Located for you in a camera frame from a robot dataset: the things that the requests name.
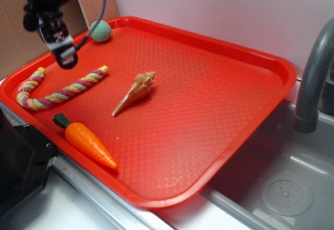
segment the black cable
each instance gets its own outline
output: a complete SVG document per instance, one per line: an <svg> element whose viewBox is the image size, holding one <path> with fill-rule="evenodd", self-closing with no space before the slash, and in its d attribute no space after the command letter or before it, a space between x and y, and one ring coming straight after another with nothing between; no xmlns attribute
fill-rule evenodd
<svg viewBox="0 0 334 230"><path fill-rule="evenodd" d="M91 36L92 32L95 30L95 28L98 26L98 24L100 23L100 21L102 20L103 14L104 14L104 10L105 10L105 5L106 5L106 0L102 0L102 7L101 7L101 12L100 15L97 19L97 21L95 22L95 24L90 28L89 32L86 34L86 36L80 41L80 43L78 45L75 45L75 51L78 51L80 48L82 48L82 46L85 44L85 42L88 40L88 38Z"/></svg>

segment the red tray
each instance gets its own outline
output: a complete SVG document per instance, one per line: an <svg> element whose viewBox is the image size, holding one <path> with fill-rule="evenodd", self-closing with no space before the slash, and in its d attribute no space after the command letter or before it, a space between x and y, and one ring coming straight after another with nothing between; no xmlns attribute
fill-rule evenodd
<svg viewBox="0 0 334 230"><path fill-rule="evenodd" d="M290 63L273 55L134 17L109 24L111 39L90 39L73 70L60 69L46 54L10 75L0 86L0 99L140 207L168 207L198 193L296 81ZM18 87L38 67L46 75L31 98L52 94L103 65L107 76L58 106L30 112L16 103ZM134 77L147 71L156 72L151 94L112 117ZM56 113L88 126L112 153L118 171L69 145L52 122Z"/></svg>

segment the white wall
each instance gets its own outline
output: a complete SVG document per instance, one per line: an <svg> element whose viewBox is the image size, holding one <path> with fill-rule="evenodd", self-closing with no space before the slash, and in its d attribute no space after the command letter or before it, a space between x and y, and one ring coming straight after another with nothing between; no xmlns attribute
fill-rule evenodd
<svg viewBox="0 0 334 230"><path fill-rule="evenodd" d="M334 0L116 0L137 16L289 60L302 75Z"/></svg>

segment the tray rim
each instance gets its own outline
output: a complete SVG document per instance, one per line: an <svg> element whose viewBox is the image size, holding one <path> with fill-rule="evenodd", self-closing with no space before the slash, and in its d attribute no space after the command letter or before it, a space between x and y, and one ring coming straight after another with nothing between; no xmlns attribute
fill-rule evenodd
<svg viewBox="0 0 334 230"><path fill-rule="evenodd" d="M164 38L178 41L184 44L188 44L193 47L197 47L212 53L218 53L221 55L226 56L221 52L223 49L224 52L227 50L233 52L240 52L239 54L234 54L234 57L230 57L233 59L238 59L238 57L242 57L242 54L247 53L249 56L248 62L242 60L242 62L256 65L271 72L275 73L280 77L282 80L282 88L280 92L269 102L265 105L264 109L248 124L248 126L242 131L240 135L228 146L226 151L224 151L224 156L219 156L216 161L214 161L208 169L200 176L188 189L181 192L176 196L172 196L169 198L161 198L161 199L150 199L144 198L135 191L133 191L130 187L124 184L121 180L117 179L116 177L112 176L110 171L104 170L99 166L97 163L93 162L89 158L85 157L82 154L78 154L76 150L70 149L65 150L63 147L59 147L66 155L72 158L75 162L77 162L80 166L84 169L85 166L83 164L89 165L89 171L92 175L94 175L97 179L102 181L105 185L107 185L110 189L114 190L117 194L121 197L125 198L132 204L135 204L139 207L147 208L147 209L154 209L154 208L165 208L170 207L172 205L181 203L186 199L191 198L192 196L198 194L201 189L210 181L213 175L219 171L219 169L228 161L228 159L241 147L241 145L246 140L246 136L250 136L260 125L261 123L270 115L270 113L279 105L279 103L284 99L284 97L290 92L290 90L294 87L296 83L296 71L286 59L281 58L279 56L271 55L265 52L261 52L258 50L250 49L248 47L240 46L237 44L233 44L226 41L221 41L218 39L210 38L204 35L192 33L189 31L185 31L182 29L170 27L167 25L163 25L160 23L156 23L153 21L137 18L137 17L119 17L113 18L107 21L113 29L115 28L122 28L122 27L135 27L140 26L140 30L148 31L152 34L163 36ZM76 36L74 38L74 43L80 41L88 31ZM252 60L256 59L257 64L254 64ZM9 75L3 83L0 85L0 100L11 108L15 113L20 116L25 121L35 125L43 134L51 135L50 140L52 140L57 146L65 146L68 143L65 139L60 139L58 137L52 137L52 132L44 126L43 124L39 123L38 120L34 117L33 113L28 112L24 108L20 107L15 100L11 99L12 91L9 91L10 88L13 89L17 86L13 85L12 82L20 83L25 81L32 72L36 70L36 65L39 67L47 67L55 63L55 60L50 52L38 57L37 59L31 61L27 65L23 66L22 68L18 69L17 71L13 72ZM20 75L19 80L13 81L18 75ZM231 146L233 147L233 151L228 151Z"/></svg>

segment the stainless steel sink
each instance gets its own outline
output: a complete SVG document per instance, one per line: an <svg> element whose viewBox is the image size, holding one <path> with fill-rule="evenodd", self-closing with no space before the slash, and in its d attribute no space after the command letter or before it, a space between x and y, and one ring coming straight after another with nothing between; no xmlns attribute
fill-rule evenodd
<svg viewBox="0 0 334 230"><path fill-rule="evenodd" d="M293 109L282 102L204 193L254 229L334 229L334 120L320 115L317 130L302 134Z"/></svg>

